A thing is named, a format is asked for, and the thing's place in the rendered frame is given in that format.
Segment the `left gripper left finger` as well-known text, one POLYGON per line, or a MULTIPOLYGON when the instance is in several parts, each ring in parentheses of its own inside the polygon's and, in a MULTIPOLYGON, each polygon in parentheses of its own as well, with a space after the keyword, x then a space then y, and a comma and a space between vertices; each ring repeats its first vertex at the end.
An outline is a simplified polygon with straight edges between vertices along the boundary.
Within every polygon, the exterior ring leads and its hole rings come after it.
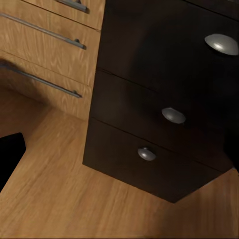
POLYGON ((21 132, 0 138, 0 192, 26 151, 21 132))

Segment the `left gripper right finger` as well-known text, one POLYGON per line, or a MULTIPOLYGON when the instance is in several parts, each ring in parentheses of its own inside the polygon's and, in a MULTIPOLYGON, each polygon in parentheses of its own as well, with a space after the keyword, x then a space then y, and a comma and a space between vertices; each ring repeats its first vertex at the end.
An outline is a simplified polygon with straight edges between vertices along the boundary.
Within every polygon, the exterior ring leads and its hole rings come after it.
POLYGON ((239 171, 239 134, 228 132, 223 150, 237 171, 239 171))

